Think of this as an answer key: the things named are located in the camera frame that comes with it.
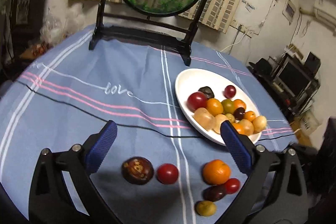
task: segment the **metal screw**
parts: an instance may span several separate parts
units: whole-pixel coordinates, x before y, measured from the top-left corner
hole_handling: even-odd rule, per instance
[[[293,148],[288,149],[288,153],[292,156],[294,156],[296,154],[296,152]]]
[[[75,152],[78,152],[79,150],[81,150],[82,146],[80,144],[74,144],[72,146],[72,150]]]
[[[259,151],[259,152],[264,152],[266,150],[265,146],[261,145],[261,144],[258,144],[256,146],[256,149]]]
[[[48,153],[49,153],[49,149],[48,149],[48,148],[42,149],[42,151],[41,151],[41,154],[42,154],[43,156],[45,156],[45,155],[48,154]]]

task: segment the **orange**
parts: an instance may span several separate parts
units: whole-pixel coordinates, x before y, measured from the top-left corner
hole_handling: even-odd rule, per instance
[[[219,185],[227,182],[230,178],[230,167],[221,160],[208,162],[203,168],[203,178],[206,183]]]
[[[245,112],[244,119],[253,122],[253,120],[255,119],[255,113],[253,111]]]
[[[236,99],[233,101],[233,106],[235,107],[235,110],[238,108],[238,107],[242,107],[244,109],[246,109],[246,104],[240,100],[240,99]]]
[[[222,106],[222,103],[215,99],[215,98],[211,98],[207,101],[207,107],[206,109],[213,115],[213,116],[217,116],[219,114],[222,114],[224,109]]]
[[[245,135],[244,127],[241,124],[234,122],[232,125],[239,134]]]

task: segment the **table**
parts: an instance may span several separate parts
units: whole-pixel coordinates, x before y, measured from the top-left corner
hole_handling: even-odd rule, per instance
[[[169,136],[199,136],[174,94],[176,76],[188,69],[179,54],[117,40],[100,41],[89,51],[92,32],[89,26],[38,58],[0,101],[0,181],[26,217],[33,171],[45,147],[53,152],[68,150],[99,132],[109,119]],[[258,143],[281,151],[295,141],[278,107],[241,62],[194,42],[190,67],[218,73],[250,96],[268,119]],[[174,185],[162,185],[156,179],[142,186],[129,184],[120,167],[132,156],[149,159],[155,169],[165,162],[175,164],[179,181]],[[226,162],[231,177],[244,183],[246,175],[239,172],[223,146],[119,127],[114,144],[91,179],[124,223],[210,224],[235,197],[228,195],[218,201],[212,217],[195,214],[194,203],[202,200],[202,191],[208,187],[202,181],[201,168],[213,159]],[[85,212],[69,175],[64,173],[64,177],[76,208]]]

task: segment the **air conditioner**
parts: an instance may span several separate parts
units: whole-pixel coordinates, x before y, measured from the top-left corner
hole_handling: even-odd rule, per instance
[[[314,13],[317,20],[336,29],[336,5],[326,0],[315,0]]]

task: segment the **green fruit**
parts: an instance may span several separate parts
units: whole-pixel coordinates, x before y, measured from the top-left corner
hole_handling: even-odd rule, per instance
[[[226,116],[227,119],[230,121],[230,123],[234,123],[234,122],[236,122],[236,118],[235,118],[235,116],[233,116],[232,114],[228,113],[228,114],[225,114],[225,116]]]
[[[224,112],[223,114],[233,114],[233,112],[235,111],[235,106],[233,104],[233,101],[231,101],[230,99],[225,99],[222,101],[222,106],[224,108]]]
[[[200,201],[196,205],[196,211],[200,216],[212,216],[216,213],[216,205],[208,200]]]

